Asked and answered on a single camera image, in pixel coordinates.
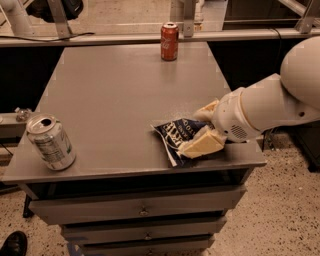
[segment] table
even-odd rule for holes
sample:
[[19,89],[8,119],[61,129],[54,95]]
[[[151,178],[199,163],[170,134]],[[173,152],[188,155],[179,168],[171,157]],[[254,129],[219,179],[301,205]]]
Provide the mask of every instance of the table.
[[36,112],[61,120],[76,150],[64,171],[45,167],[24,135],[3,182],[86,256],[205,249],[266,161],[255,141],[172,168],[152,125],[180,118],[230,91],[207,44],[66,48]]

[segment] aluminum can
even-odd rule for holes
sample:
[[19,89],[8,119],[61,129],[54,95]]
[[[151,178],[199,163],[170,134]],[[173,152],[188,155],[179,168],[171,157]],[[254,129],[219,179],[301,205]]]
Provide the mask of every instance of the aluminum can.
[[76,154],[61,122],[51,114],[38,114],[27,121],[27,137],[48,168],[63,170]]
[[172,61],[178,57],[179,27],[174,22],[167,22],[161,28],[161,58]]

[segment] drawer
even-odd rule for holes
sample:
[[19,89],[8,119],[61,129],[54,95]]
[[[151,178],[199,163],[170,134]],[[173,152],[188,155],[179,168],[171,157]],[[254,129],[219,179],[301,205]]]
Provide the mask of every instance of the drawer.
[[80,248],[85,256],[151,256],[156,253],[204,250],[209,248],[213,241],[212,236],[205,235],[147,242],[85,245]]
[[39,200],[30,209],[47,224],[72,224],[212,212],[236,206],[245,186],[220,186],[86,198]]
[[214,234],[218,233],[225,223],[226,218],[216,217],[216,213],[185,214],[66,225],[62,227],[62,235],[74,244],[149,241],[159,238]]

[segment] red soda can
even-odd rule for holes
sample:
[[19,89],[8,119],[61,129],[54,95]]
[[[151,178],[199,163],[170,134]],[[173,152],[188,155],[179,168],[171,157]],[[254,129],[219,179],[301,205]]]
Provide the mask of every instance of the red soda can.
[[161,28],[161,58],[175,60],[178,56],[179,27],[173,22],[163,24]]

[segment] black shoe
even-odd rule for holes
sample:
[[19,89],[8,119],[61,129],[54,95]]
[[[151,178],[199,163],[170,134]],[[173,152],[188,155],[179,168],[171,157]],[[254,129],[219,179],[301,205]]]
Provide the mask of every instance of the black shoe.
[[1,256],[25,256],[27,253],[27,236],[22,231],[13,232],[8,236],[0,249]]

